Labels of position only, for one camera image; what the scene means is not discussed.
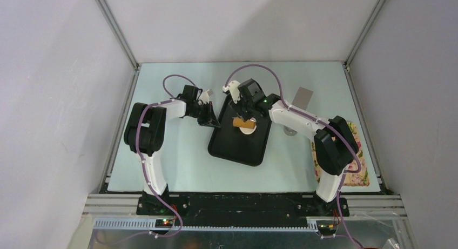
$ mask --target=black tray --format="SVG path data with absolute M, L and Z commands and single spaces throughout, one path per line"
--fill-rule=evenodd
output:
M 230 95 L 224 100 L 218 118 L 221 128 L 213 130 L 208 152 L 218 158 L 258 166 L 264 158 L 272 121 L 257 112 L 254 115 L 257 126 L 255 132 L 243 134 L 238 127 L 232 125 L 232 120 L 237 117 L 237 113 L 228 105 L 230 100 Z

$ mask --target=floral cloth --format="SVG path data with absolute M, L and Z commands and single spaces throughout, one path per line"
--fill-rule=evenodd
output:
M 367 172 L 367 164 L 364 156 L 362 155 L 361 149 L 361 140 L 358 135 L 358 131 L 356 129 L 356 125 L 352 122 L 348 122 L 348 126 L 352 131 L 353 137 L 355 138 L 359 152 L 356 154 L 361 162 L 362 170 L 359 173 L 348 173 L 345 175 L 345 182 L 343 183 L 344 186 L 369 186 L 369 175 Z M 320 182 L 320 173 L 322 171 L 321 167 L 318 165 L 318 161 L 316 160 L 316 150 L 315 144 L 312 142 L 312 155 L 313 155 L 313 164 L 315 165 L 315 177 L 318 182 Z M 353 162 L 348 167 L 349 170 L 356 170 L 358 166 L 356 165 L 356 161 Z

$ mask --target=light blue table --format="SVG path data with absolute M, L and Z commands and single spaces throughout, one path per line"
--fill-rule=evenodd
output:
M 169 97 L 162 80 L 170 74 L 192 79 L 200 88 L 212 89 L 215 114 L 218 116 L 225 95 L 221 88 L 229 74 L 247 63 L 158 63 L 142 64 L 132 98 L 135 102 L 153 103 Z M 280 77 L 285 98 L 292 102 L 300 86 L 314 91 L 307 110 L 316 115 L 333 118 L 336 115 L 361 124 L 340 62 L 271 62 L 262 63 Z M 234 79 L 243 82 L 255 79 L 268 95 L 279 93 L 270 73 L 261 68 L 247 68 Z M 170 78 L 166 86 L 174 95 L 181 93 L 187 81 Z M 257 167 L 246 166 L 210 156 L 208 142 L 213 129 L 201 127 L 194 118 L 173 119 L 166 123 L 162 146 L 162 167 L 171 191 L 188 192 L 312 192 L 318 183 L 310 141 L 304 136 L 289 137 L 283 126 L 272 124 L 264 161 Z M 369 170 L 370 185 L 344 187 L 344 192 L 376 192 L 379 184 L 362 131 L 363 153 Z M 143 175 L 140 162 L 123 141 L 108 186 L 109 191 L 141 191 Z

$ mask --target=perforated metal strip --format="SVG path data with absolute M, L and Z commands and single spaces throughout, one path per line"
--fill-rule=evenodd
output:
M 96 218 L 94 229 L 117 229 L 117 230 L 167 230 L 168 228 L 156 228 L 156 219 L 142 218 Z M 308 221 L 308 227 L 216 227 L 216 226 L 184 226 L 188 231 L 281 231 L 281 232 L 316 232 L 318 230 L 315 220 Z

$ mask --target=white wall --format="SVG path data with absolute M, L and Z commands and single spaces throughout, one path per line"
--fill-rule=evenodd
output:
M 351 74 L 420 248 L 456 248 L 458 0 L 389 0 Z
M 0 0 L 1 248 L 66 248 L 131 75 L 94 0 Z
M 107 0 L 139 62 L 345 60 L 377 0 Z

